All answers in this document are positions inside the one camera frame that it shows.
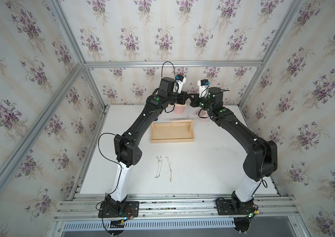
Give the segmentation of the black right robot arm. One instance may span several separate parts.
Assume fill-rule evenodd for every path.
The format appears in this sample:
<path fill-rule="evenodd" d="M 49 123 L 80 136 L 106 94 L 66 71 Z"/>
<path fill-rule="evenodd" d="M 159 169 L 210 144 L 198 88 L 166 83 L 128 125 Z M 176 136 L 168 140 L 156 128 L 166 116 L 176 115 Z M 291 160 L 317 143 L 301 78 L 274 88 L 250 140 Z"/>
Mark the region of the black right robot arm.
<path fill-rule="evenodd" d="M 244 148 L 244 177 L 233 191 L 228 204 L 233 212 L 241 213 L 253 208 L 253 196 L 265 177 L 270 177 L 278 168 L 277 144 L 259 137 L 243 125 L 234 112 L 223 106 L 223 90 L 211 87 L 204 92 L 189 94 L 190 106 L 200 107 L 219 127 L 231 134 Z"/>

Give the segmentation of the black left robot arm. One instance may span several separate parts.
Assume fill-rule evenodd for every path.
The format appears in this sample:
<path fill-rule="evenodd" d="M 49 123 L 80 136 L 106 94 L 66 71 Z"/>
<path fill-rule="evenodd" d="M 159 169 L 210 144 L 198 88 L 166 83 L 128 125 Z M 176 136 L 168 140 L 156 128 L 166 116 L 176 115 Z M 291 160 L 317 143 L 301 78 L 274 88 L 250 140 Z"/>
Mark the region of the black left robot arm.
<path fill-rule="evenodd" d="M 106 194 L 104 203 L 110 210 L 122 214 L 127 199 L 127 186 L 132 168 L 141 157 L 142 151 L 138 147 L 140 141 L 155 119 L 168 107 L 168 105 L 184 104 L 185 94 L 182 91 L 186 78 L 176 75 L 175 78 L 164 77 L 160 85 L 147 97 L 146 104 L 131 127 L 122 135 L 114 136 L 114 149 L 116 155 L 117 177 L 113 190 Z"/>

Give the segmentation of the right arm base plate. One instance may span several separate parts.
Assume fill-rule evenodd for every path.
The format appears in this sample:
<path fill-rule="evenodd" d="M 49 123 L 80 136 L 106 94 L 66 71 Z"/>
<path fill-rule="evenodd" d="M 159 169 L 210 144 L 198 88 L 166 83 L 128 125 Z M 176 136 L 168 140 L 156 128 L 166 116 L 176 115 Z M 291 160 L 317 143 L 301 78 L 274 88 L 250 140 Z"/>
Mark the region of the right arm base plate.
<path fill-rule="evenodd" d="M 237 198 L 218 198 L 215 204 L 218 215 L 241 215 L 251 218 L 258 213 L 259 209 L 259 207 L 254 204 L 253 199 L 248 202 L 240 202 Z"/>

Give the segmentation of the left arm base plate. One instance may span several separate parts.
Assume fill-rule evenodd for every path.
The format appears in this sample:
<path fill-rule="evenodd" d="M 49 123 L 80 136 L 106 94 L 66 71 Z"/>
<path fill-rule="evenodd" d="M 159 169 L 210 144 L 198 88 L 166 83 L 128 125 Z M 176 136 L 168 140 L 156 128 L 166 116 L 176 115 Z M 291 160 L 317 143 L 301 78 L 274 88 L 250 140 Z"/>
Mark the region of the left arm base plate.
<path fill-rule="evenodd" d="M 138 217 L 139 204 L 138 201 L 117 202 L 116 204 L 102 201 L 98 208 L 98 218 Z"/>

